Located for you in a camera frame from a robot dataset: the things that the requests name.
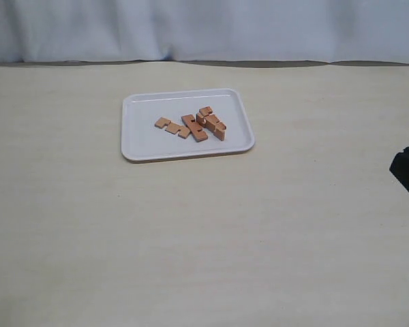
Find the white backdrop cloth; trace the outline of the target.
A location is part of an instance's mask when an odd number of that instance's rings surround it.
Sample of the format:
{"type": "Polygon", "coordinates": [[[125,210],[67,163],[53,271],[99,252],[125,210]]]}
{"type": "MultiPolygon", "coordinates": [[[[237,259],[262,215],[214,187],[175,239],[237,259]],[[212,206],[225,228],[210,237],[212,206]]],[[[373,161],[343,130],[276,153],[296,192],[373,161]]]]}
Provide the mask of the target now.
{"type": "Polygon", "coordinates": [[[0,62],[409,63],[409,1],[0,1],[0,62]]]}

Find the white plastic tray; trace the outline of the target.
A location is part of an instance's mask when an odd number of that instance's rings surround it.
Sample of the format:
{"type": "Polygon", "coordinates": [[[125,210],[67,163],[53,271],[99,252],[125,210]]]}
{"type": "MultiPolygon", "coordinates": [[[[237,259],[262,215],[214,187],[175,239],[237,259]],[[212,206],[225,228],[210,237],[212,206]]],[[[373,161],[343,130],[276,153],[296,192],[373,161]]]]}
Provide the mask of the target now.
{"type": "Polygon", "coordinates": [[[201,89],[123,100],[121,153],[134,162],[243,153],[255,137],[239,94],[201,89]]]}

